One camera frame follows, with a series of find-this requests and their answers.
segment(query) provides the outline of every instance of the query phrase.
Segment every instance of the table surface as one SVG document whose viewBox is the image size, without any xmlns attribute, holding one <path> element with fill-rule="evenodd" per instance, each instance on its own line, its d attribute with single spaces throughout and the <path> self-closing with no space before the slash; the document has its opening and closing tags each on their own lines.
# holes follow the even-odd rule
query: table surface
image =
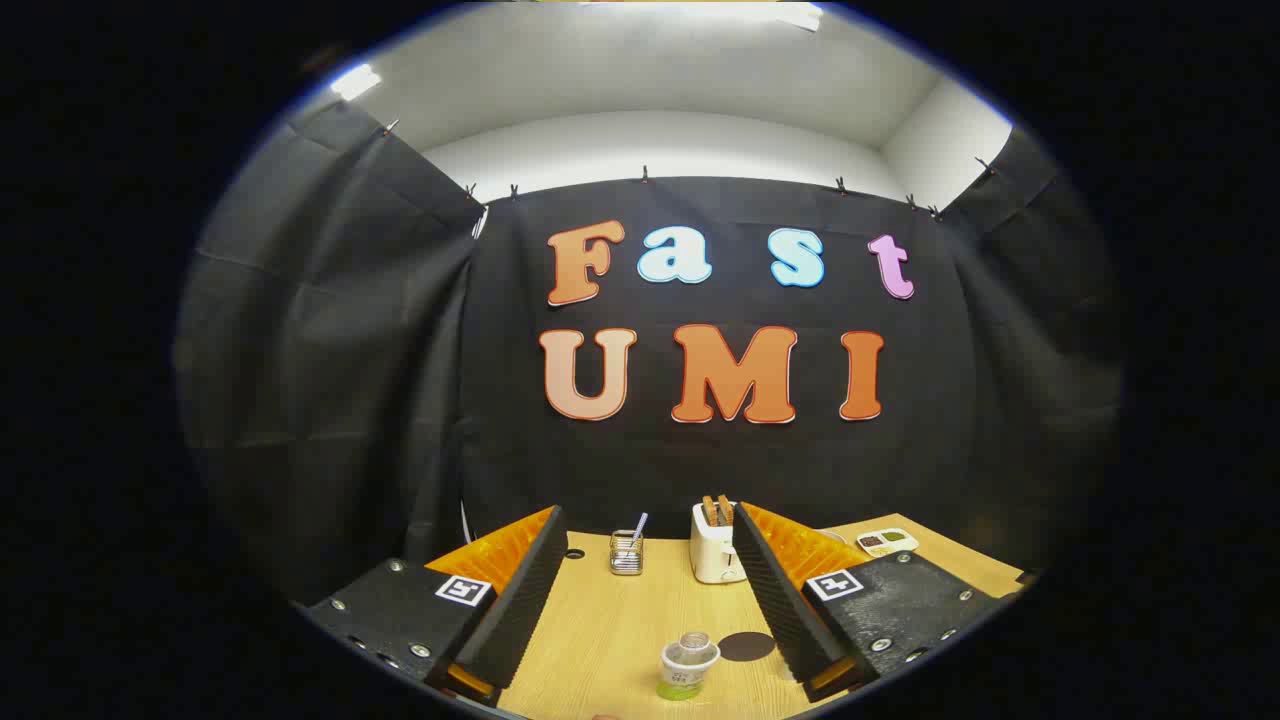
<svg viewBox="0 0 1280 720">
<path fill-rule="evenodd" d="M 828 528 L 849 542 L 865 532 L 901 528 L 920 542 L 915 551 L 993 597 L 1016 592 L 1021 571 L 934 533 L 902 515 L 884 515 Z M 531 720 L 621 720 L 726 717 L 782 720 L 844 697 L 810 703 L 791 679 L 777 648 L 762 660 L 721 660 L 703 692 L 686 701 L 658 697 L 659 653 L 686 632 L 713 642 L 741 632 L 769 634 L 746 580 L 708 585 L 694 578 L 687 539 L 645 539 L 644 573 L 614 575 L 608 536 L 568 533 L 568 546 L 586 552 L 566 559 L 529 650 L 498 707 Z"/>
</svg>

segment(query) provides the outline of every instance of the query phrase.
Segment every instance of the orange letter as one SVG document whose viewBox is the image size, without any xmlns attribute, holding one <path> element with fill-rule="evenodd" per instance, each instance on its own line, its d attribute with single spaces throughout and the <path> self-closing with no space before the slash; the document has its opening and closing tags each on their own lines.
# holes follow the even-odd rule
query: orange letter
<svg viewBox="0 0 1280 720">
<path fill-rule="evenodd" d="M 876 360 L 884 338 L 876 333 L 845 333 L 840 345 L 849 350 L 849 395 L 840 406 L 841 420 L 870 420 L 879 415 L 876 400 Z"/>
<path fill-rule="evenodd" d="M 600 292 L 600 286 L 586 278 L 586 269 L 591 268 L 596 275 L 609 272 L 609 246 L 603 242 L 593 242 L 586 247 L 586 241 L 603 238 L 609 242 L 622 242 L 622 223 L 609 220 L 556 233 L 547 241 L 556 249 L 556 290 L 547 296 L 547 304 L 552 307 L 590 300 Z"/>
<path fill-rule="evenodd" d="M 733 360 L 724 336 L 712 325 L 676 328 L 676 342 L 685 347 L 685 388 L 680 405 L 671 410 L 671 418 L 677 423 L 712 419 L 712 409 L 705 402 L 708 386 L 726 420 L 737 416 L 751 386 L 755 386 L 755 392 L 745 414 L 749 423 L 790 423 L 795 419 L 796 409 L 790 402 L 790 365 L 796 333 L 791 328 L 756 331 L 741 363 Z"/>
<path fill-rule="evenodd" d="M 561 415 L 575 420 L 603 420 L 622 409 L 627 400 L 627 348 L 635 345 L 636 333 L 611 328 L 595 333 L 595 343 L 604 348 L 604 388 L 595 397 L 577 393 L 573 359 L 582 345 L 577 331 L 547 331 L 538 345 L 547 350 L 547 401 Z"/>
</svg>

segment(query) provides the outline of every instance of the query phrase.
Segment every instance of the wire basket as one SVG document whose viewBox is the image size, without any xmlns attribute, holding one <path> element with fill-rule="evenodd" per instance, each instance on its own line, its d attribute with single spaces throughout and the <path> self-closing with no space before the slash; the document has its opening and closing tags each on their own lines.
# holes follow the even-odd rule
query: wire basket
<svg viewBox="0 0 1280 720">
<path fill-rule="evenodd" d="M 609 570 L 614 575 L 639 575 L 644 570 L 644 536 L 613 530 L 609 536 Z"/>
</svg>

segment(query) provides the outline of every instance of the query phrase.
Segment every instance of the orange foam pad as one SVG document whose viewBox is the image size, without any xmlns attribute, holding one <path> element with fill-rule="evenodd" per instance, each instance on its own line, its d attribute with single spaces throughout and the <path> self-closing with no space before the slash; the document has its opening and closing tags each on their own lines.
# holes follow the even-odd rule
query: orange foam pad
<svg viewBox="0 0 1280 720">
<path fill-rule="evenodd" d="M 854 565 L 861 565 L 872 560 L 872 556 L 861 550 L 850 547 L 813 528 L 783 518 L 777 512 L 769 512 L 763 507 L 756 507 L 742 501 L 739 501 L 737 506 L 759 528 L 760 534 L 764 536 L 764 542 L 773 551 L 778 565 L 782 566 L 782 571 L 787 574 L 787 580 L 791 582 L 796 591 L 800 591 L 804 587 L 804 582 L 809 578 L 835 573 L 836 570 L 844 570 L 845 568 L 852 568 Z"/>
<path fill-rule="evenodd" d="M 438 573 L 484 580 L 493 585 L 494 592 L 502 594 L 525 559 L 525 553 L 538 538 L 538 533 L 547 525 L 552 510 L 554 506 L 516 520 L 448 555 L 436 557 L 426 566 Z"/>
</svg>

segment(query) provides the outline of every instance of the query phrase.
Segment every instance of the white toaster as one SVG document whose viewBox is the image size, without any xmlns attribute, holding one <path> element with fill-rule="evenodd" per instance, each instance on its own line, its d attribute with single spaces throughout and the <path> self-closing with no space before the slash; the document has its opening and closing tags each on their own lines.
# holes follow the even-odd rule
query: white toaster
<svg viewBox="0 0 1280 720">
<path fill-rule="evenodd" d="M 742 562 L 733 550 L 733 525 L 710 527 L 703 514 L 701 503 L 692 509 L 692 525 L 689 530 L 689 560 L 694 565 L 694 577 L 700 583 L 736 583 L 746 579 Z"/>
</svg>

